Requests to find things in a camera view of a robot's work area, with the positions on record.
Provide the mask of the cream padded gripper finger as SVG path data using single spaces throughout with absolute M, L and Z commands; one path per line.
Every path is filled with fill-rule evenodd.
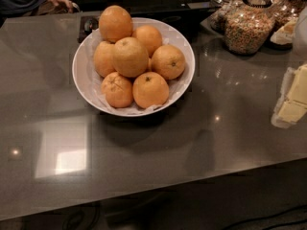
M 271 122 L 275 127 L 289 128 L 307 113 L 307 64 L 289 67 L 283 77 L 280 97 Z

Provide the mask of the person's right hand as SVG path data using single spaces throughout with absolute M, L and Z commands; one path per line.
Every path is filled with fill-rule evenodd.
M 50 2 L 56 9 L 66 9 L 68 12 L 74 10 L 73 2 L 70 0 L 47 0 Z

